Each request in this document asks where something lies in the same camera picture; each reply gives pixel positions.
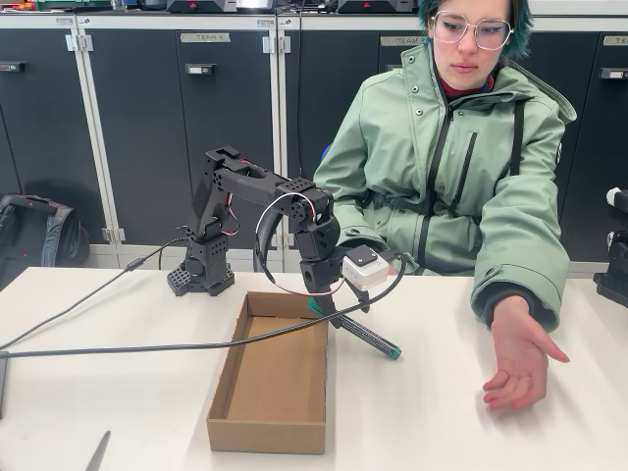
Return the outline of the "person left hand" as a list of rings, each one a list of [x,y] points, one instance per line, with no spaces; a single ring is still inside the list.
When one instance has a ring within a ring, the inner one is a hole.
[[[483,401],[492,408],[522,409],[547,393],[549,360],[568,356],[529,313],[519,295],[500,300],[494,309],[491,333],[497,371],[483,385]]]

